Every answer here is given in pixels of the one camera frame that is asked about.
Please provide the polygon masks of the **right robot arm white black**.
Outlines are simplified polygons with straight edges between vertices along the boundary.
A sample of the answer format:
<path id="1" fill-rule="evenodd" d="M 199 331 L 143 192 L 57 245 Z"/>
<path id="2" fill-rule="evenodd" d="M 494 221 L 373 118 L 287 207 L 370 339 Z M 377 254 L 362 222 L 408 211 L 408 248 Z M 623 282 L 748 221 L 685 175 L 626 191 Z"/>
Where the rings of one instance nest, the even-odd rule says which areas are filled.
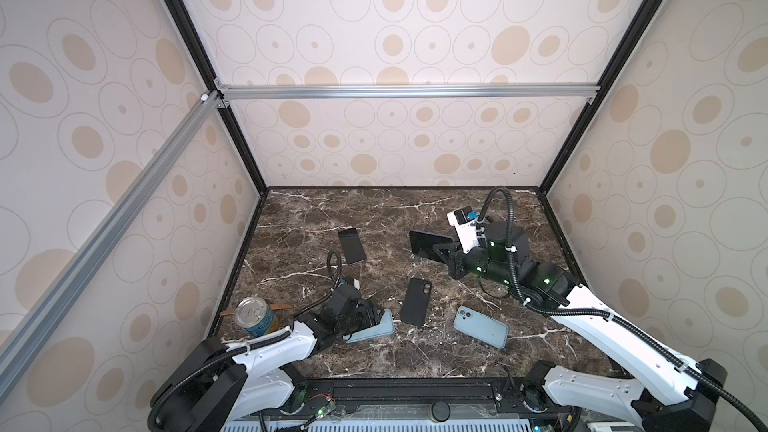
<path id="1" fill-rule="evenodd" d="M 531 412 L 577 407 L 644 431 L 707 431 L 719 401 L 725 401 L 756 430 L 766 430 L 755 412 L 724 389 L 727 372 L 718 362 L 697 362 L 677 352 L 615 312 L 572 274 L 536 261 L 527 234 L 515 223 L 508 188 L 491 189 L 481 210 L 456 209 L 447 220 L 458 238 L 434 245 L 433 251 L 452 278 L 474 274 L 504 287 L 523 308 L 587 339 L 630 375 L 578 373 L 539 360 L 516 385 Z"/>

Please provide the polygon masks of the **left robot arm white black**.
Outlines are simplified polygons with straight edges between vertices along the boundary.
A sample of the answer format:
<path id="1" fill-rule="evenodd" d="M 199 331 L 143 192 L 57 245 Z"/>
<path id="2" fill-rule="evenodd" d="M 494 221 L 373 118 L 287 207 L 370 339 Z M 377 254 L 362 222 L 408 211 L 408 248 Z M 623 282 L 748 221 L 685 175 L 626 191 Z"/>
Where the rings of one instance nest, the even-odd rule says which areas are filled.
<path id="1" fill-rule="evenodd" d="M 368 340 L 394 330 L 390 311 L 344 282 L 343 261 L 332 250 L 326 269 L 333 281 L 322 299 L 300 310 L 290 325 L 242 342 L 217 337 L 199 343 L 150 400 L 151 431 L 218 431 L 267 409 L 299 404 L 304 378 L 292 367 L 338 340 Z"/>

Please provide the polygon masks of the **black phone blue edge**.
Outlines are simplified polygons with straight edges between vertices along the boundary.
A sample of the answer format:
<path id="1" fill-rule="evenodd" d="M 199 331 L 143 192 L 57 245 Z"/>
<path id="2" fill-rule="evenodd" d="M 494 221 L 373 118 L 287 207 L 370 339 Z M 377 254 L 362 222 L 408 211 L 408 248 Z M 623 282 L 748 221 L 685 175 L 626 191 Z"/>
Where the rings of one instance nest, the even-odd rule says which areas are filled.
<path id="1" fill-rule="evenodd" d="M 432 251 L 432 245 L 443 242 L 454 242 L 450 236 L 434 234 L 423 231 L 411 230 L 408 233 L 411 253 L 414 256 L 418 256 L 424 259 L 428 259 L 438 263 L 445 263 L 446 261 L 439 261 Z"/>

